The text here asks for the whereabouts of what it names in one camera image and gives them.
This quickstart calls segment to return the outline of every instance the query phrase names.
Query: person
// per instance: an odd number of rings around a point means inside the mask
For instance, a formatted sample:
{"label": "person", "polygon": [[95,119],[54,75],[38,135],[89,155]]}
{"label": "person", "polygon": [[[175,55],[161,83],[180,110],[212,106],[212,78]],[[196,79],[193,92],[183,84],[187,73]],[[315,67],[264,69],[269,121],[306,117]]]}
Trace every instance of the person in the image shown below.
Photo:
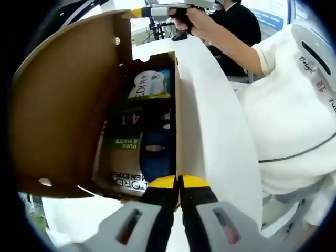
{"label": "person", "polygon": [[[287,194],[325,179],[305,216],[307,229],[314,230],[336,196],[336,110],[331,102],[336,99],[327,81],[299,49],[293,25],[249,46],[195,8],[187,16],[194,36],[263,76],[248,85],[239,101],[255,141],[265,193]],[[177,29],[187,29],[174,22]],[[313,146],[318,147],[296,156]]]}
{"label": "person", "polygon": [[[218,2],[217,10],[209,15],[213,21],[225,27],[248,46],[261,42],[259,22],[248,8],[241,5],[242,0],[219,0]],[[216,57],[227,76],[246,75],[241,66],[218,48],[209,45],[208,49]]]}

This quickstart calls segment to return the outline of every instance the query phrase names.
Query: cardboard flap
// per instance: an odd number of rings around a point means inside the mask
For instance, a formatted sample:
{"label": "cardboard flap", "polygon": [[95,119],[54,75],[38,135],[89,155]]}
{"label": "cardboard flap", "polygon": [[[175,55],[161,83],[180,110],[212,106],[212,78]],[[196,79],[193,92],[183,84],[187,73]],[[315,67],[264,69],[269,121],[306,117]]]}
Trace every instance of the cardboard flap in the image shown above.
{"label": "cardboard flap", "polygon": [[[88,196],[77,185],[91,183],[104,118],[121,99],[119,65],[132,61],[130,21],[122,13],[69,25],[39,45],[18,69],[8,131],[20,191]],[[51,187],[41,185],[41,178],[49,179]]]}

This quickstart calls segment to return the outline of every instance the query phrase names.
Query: black cable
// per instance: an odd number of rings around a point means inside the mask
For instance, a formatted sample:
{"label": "black cable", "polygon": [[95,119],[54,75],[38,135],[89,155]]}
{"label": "black cable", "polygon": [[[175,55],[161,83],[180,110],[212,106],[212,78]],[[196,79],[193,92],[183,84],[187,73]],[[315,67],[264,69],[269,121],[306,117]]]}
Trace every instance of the black cable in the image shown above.
{"label": "black cable", "polygon": [[149,31],[149,34],[147,33],[147,38],[146,38],[141,44],[142,44],[142,45],[145,44],[146,40],[147,40],[146,43],[148,43],[148,42],[149,42],[149,39],[150,39],[150,37],[151,37],[152,35],[153,35],[153,33],[151,33],[151,31]]}
{"label": "black cable", "polygon": [[157,30],[159,31],[158,33],[159,33],[159,36],[161,37],[161,39],[164,39],[164,33],[163,33],[163,30],[162,30],[162,23],[158,23],[158,25],[157,25]]}
{"label": "black cable", "polygon": [[323,141],[322,143],[314,146],[313,148],[310,148],[310,149],[307,149],[305,151],[302,151],[298,154],[295,154],[295,155],[292,155],[292,156],[287,156],[287,157],[283,157],[283,158],[280,158],[280,159],[266,159],[266,160],[259,160],[259,163],[269,163],[269,162],[277,162],[277,161],[283,161],[283,160],[288,160],[288,159],[292,159],[292,158],[296,158],[297,156],[301,156],[301,155],[304,155],[308,152],[311,152],[319,147],[321,147],[322,145],[328,143],[330,140],[332,140],[334,137],[336,137],[336,133],[334,135],[332,135],[331,137],[329,137],[328,139],[326,139],[325,141]]}
{"label": "black cable", "polygon": [[170,31],[169,31],[169,36],[168,36],[168,38],[170,38],[170,36],[172,35],[172,25],[170,25],[169,28],[170,28]]}

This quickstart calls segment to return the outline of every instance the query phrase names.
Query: white table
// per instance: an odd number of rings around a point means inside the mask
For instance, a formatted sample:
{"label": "white table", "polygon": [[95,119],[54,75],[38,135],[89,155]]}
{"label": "white table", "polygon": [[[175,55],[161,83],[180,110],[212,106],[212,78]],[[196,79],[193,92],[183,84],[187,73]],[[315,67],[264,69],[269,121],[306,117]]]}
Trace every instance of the white table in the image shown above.
{"label": "white table", "polygon": [[[181,77],[183,170],[205,178],[220,201],[229,201],[261,226],[263,194],[247,121],[219,64],[195,37],[159,40],[133,48],[133,59],[175,51]],[[122,204],[100,196],[44,199],[51,236],[59,245],[83,242]],[[166,251],[189,251],[182,211],[175,214]]]}
{"label": "white table", "polygon": [[200,39],[154,41],[133,48],[133,60],[175,51],[181,77],[183,170],[205,178],[261,226],[263,194],[254,142],[240,103]]}

